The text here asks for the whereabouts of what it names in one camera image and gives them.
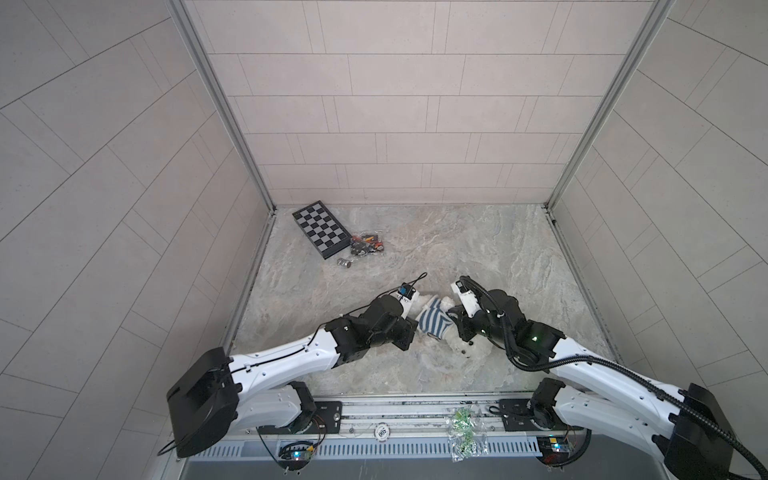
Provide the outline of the white fluffy teddy bear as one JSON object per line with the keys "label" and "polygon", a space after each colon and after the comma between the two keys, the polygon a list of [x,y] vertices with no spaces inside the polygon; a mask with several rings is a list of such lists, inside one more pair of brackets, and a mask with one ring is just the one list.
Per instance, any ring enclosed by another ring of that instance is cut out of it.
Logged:
{"label": "white fluffy teddy bear", "polygon": [[[415,321],[416,321],[417,315],[420,313],[422,308],[433,297],[438,297],[441,299],[442,309],[446,313],[450,308],[457,306],[456,302],[448,296],[439,297],[438,295],[435,295],[435,294],[427,294],[426,296],[420,296],[418,300],[414,302],[412,309],[410,311],[410,315],[415,319]],[[423,333],[422,331],[420,332],[426,337],[431,338],[425,333]],[[451,350],[455,354],[461,355],[462,357],[469,360],[479,361],[479,360],[486,359],[488,355],[492,352],[492,346],[482,339],[480,339],[479,341],[473,340],[471,343],[464,342],[459,337],[458,330],[455,325],[447,330],[442,340],[437,340],[434,338],[431,338],[431,339],[437,342],[440,342],[441,344],[447,345],[448,347],[451,348]]]}

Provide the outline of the blue white striped knit sweater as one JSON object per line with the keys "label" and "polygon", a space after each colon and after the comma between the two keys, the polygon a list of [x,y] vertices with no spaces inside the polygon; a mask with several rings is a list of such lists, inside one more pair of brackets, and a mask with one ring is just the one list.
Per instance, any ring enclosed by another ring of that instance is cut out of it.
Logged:
{"label": "blue white striped knit sweater", "polygon": [[447,330],[454,326],[452,318],[442,309],[441,299],[433,297],[416,317],[418,328],[431,338],[442,340]]}

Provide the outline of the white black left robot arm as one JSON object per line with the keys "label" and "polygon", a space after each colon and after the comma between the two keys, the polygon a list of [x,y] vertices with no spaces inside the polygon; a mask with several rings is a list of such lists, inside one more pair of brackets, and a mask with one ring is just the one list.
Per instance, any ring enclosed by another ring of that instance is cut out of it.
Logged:
{"label": "white black left robot arm", "polygon": [[345,314],[309,337],[261,352],[203,353],[167,392],[174,439],[161,451],[187,458],[233,432],[304,430],[317,407],[301,377],[360,360],[381,345],[408,350],[418,327],[408,316],[417,296],[382,295],[358,316]]}

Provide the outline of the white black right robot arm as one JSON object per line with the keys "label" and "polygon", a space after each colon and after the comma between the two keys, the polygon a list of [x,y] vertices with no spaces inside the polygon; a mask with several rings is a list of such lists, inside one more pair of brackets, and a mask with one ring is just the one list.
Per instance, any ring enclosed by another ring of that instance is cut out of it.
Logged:
{"label": "white black right robot arm", "polygon": [[544,372],[529,400],[537,426],[560,421],[648,453],[677,479],[734,479],[739,455],[766,478],[765,465],[737,438],[714,394],[696,383],[664,383],[608,360],[548,324],[528,319],[516,298],[469,277],[452,286],[450,309],[464,341],[487,338],[519,370]]}

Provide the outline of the bag of colourful small parts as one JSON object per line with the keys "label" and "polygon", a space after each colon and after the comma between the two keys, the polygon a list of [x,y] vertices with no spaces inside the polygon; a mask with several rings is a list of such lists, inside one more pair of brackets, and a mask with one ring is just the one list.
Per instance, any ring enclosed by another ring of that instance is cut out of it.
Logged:
{"label": "bag of colourful small parts", "polygon": [[350,239],[350,252],[355,257],[382,253],[384,250],[384,243],[378,233],[353,235]]}

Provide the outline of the clear bag of green parts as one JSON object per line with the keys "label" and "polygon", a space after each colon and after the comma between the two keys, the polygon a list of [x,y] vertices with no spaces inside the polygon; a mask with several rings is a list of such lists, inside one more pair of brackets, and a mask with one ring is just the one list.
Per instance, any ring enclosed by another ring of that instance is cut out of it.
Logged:
{"label": "clear bag of green parts", "polygon": [[457,409],[447,420],[449,451],[453,462],[489,453],[487,431],[479,412],[468,407]]}

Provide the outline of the black white chessboard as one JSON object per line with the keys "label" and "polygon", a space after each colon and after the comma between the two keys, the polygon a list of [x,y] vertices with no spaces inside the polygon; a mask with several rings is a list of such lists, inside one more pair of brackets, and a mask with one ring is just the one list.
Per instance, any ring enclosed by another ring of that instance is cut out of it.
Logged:
{"label": "black white chessboard", "polygon": [[351,245],[351,234],[322,201],[302,207],[292,216],[324,260]]}

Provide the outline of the right circuit board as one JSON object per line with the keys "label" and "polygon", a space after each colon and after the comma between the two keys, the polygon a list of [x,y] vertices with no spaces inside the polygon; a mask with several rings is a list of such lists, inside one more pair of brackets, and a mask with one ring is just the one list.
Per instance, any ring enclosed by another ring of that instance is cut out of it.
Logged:
{"label": "right circuit board", "polygon": [[565,463],[574,451],[565,436],[539,436],[536,441],[541,453],[538,460],[546,466],[557,467]]}

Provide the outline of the left green circuit board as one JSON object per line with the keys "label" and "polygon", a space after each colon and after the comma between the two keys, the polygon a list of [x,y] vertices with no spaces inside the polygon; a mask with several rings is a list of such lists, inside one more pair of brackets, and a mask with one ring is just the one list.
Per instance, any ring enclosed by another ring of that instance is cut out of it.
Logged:
{"label": "left green circuit board", "polygon": [[314,442],[302,440],[282,446],[278,452],[278,465],[288,472],[298,472],[313,459],[317,450]]}

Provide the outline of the aluminium front mounting rail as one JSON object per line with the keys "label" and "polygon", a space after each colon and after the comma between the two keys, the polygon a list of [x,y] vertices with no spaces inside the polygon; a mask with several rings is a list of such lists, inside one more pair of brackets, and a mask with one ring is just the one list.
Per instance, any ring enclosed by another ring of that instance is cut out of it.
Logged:
{"label": "aluminium front mounting rail", "polygon": [[258,394],[249,402],[216,393],[202,401],[176,395],[170,402],[179,456],[193,456],[229,435],[329,435],[387,443],[402,437],[447,437],[470,429],[529,437],[589,429],[636,448],[652,447],[655,435],[670,437],[667,412],[652,398],[638,398],[637,413],[570,386],[547,383],[531,395],[362,396],[314,398],[301,383]]}

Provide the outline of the round silver rail knob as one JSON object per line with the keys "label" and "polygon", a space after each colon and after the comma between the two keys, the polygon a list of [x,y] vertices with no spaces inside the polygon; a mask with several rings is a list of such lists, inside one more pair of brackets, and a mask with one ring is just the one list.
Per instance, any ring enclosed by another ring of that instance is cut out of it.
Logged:
{"label": "round silver rail knob", "polygon": [[379,423],[374,429],[374,438],[378,442],[386,442],[391,435],[391,429],[386,423]]}

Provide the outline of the right aluminium corner post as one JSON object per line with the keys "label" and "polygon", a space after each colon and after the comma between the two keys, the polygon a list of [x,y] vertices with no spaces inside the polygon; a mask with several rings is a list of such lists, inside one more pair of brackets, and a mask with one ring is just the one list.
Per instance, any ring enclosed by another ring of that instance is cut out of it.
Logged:
{"label": "right aluminium corner post", "polygon": [[563,196],[571,179],[575,176],[579,165],[586,157],[590,147],[594,143],[609,115],[615,108],[618,100],[621,98],[632,75],[639,67],[647,50],[650,48],[654,38],[658,34],[662,24],[667,18],[669,11],[675,4],[674,0],[654,1],[651,8],[641,24],[637,35],[630,45],[625,57],[622,60],[613,80],[609,84],[606,94],[603,96],[593,115],[587,129],[581,136],[573,154],[556,184],[552,195],[545,203],[545,208],[550,216]]}

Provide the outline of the aluminium corner post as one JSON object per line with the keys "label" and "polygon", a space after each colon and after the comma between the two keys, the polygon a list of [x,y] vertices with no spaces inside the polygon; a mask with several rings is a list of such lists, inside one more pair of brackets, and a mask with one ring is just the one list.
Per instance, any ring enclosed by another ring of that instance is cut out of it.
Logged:
{"label": "aluminium corner post", "polygon": [[639,67],[647,50],[650,48],[654,38],[658,34],[662,24],[667,18],[669,11],[675,4],[674,0],[654,1],[651,8],[641,24],[637,35],[630,45],[625,57],[622,60],[613,80],[609,84],[606,94],[603,96],[593,115],[587,129],[581,136],[573,154],[556,184],[552,195],[545,203],[545,208],[550,216],[563,196],[571,179],[575,176],[579,165],[586,157],[590,147],[594,143],[609,115],[615,108],[618,100],[621,98],[632,75]]}
{"label": "aluminium corner post", "polygon": [[167,1],[167,6],[171,18],[179,30],[182,41],[187,47],[187,50],[199,72],[202,83],[209,93],[211,100],[220,115],[225,130],[227,131],[230,139],[234,144],[234,147],[240,154],[247,170],[254,180],[257,186],[257,190],[267,206],[269,215],[274,216],[276,212],[276,205],[269,194],[268,188],[262,175],[258,171],[258,167],[252,152],[238,125],[234,111],[214,71],[213,64],[210,61],[210,58],[203,46],[201,37],[196,30],[185,2],[181,0],[169,0]]}

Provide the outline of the left aluminium corner post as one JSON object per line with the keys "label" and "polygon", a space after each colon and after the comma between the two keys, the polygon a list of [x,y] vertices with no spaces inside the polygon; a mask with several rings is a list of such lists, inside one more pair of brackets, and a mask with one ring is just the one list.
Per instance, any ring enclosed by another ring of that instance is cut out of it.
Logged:
{"label": "left aluminium corner post", "polygon": [[267,206],[269,215],[274,216],[276,212],[276,205],[269,194],[268,188],[262,175],[258,171],[258,167],[252,152],[238,125],[234,111],[214,71],[213,64],[210,61],[210,58],[203,46],[201,37],[196,30],[185,2],[181,0],[169,0],[167,1],[167,6],[171,18],[179,30],[182,41],[187,47],[187,50],[199,72],[202,83],[209,93],[211,100],[220,115],[225,130],[227,131],[230,139],[234,144],[234,147],[240,154],[247,170],[254,180],[257,186],[257,190]]}

